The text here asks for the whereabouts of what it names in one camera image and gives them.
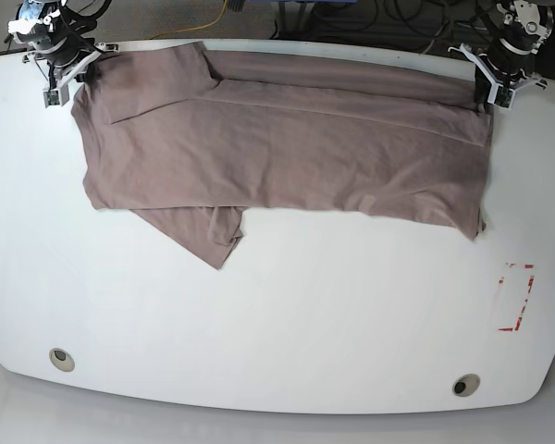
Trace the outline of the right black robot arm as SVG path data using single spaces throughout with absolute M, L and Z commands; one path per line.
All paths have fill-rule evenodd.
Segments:
M 46 63 L 43 100 L 47 107 L 65 105 L 70 82 L 89 80 L 95 61 L 119 51 L 116 43 L 98 43 L 87 35 L 96 29 L 110 5 L 101 1 L 94 12 L 85 15 L 71 8 L 68 1 L 24 1 L 7 23 L 10 40 L 28 47 L 23 61 Z

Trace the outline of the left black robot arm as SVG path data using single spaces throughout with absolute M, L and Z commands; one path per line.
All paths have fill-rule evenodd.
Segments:
M 550 6 L 528 1 L 495 1 L 492 7 L 475 7 L 470 20 L 481 21 L 488 33 L 488 46 L 473 49 L 467 43 L 451 47 L 475 65 L 477 107 L 512 109 L 517 93 L 530 87 L 546 89 L 536 72 L 535 56 L 553 31 Z

